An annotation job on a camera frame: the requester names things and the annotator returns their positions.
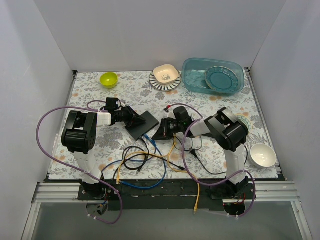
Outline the black network switch box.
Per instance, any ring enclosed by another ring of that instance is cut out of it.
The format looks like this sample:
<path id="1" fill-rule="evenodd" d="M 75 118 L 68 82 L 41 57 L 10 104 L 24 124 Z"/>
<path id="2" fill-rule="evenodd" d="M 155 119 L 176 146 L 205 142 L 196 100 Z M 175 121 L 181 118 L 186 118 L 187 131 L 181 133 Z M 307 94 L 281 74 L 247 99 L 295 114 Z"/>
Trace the black network switch box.
<path id="1" fill-rule="evenodd" d="M 141 125 L 124 127 L 135 141 L 159 125 L 159 121 L 149 111 L 145 111 L 141 117 L 145 119 Z"/>

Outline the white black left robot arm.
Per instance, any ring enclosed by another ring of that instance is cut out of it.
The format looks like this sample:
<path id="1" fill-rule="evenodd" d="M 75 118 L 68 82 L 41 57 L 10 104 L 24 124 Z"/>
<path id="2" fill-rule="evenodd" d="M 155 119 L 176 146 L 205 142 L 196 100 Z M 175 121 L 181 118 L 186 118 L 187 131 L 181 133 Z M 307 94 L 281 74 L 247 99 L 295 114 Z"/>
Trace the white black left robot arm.
<path id="1" fill-rule="evenodd" d="M 96 143 L 97 128 L 113 126 L 116 123 L 124 123 L 126 127 L 134 128 L 142 126 L 146 121 L 130 106 L 112 97 L 106 98 L 105 106 L 97 112 L 69 112 L 61 142 L 72 153 L 79 168 L 84 170 L 80 184 L 95 200 L 103 199 L 107 193 L 107 187 L 100 182 L 104 180 L 103 173 L 91 152 Z"/>

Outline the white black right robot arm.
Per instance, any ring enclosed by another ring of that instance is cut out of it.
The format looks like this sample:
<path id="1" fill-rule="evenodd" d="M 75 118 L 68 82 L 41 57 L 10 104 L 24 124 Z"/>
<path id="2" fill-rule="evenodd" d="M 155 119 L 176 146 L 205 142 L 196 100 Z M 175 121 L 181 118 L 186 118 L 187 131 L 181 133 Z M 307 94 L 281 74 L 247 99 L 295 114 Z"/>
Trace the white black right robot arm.
<path id="1" fill-rule="evenodd" d="M 183 133 L 186 138 L 206 136 L 215 139 L 224 150 L 226 161 L 226 181 L 221 191 L 232 199 L 237 199 L 245 192 L 249 180 L 245 170 L 245 143 L 248 128 L 226 107 L 213 116 L 195 121 L 185 107 L 179 106 L 161 120 L 152 140 L 171 140 L 174 134 Z"/>

